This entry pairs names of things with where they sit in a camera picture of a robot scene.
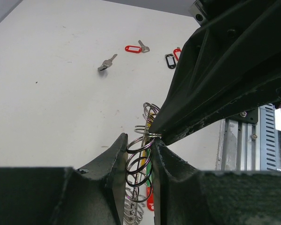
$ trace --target metal key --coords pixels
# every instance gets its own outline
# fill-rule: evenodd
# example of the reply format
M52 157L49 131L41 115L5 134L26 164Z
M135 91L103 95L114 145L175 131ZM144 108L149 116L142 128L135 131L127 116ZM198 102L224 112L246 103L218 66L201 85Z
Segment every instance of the metal key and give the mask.
M104 60L102 65L98 68L99 71L105 70L112 66L112 61L118 54L114 54L109 60Z
M147 53L150 51L150 48L148 46L145 46L141 40L139 40L139 44L141 46L141 52L142 53Z

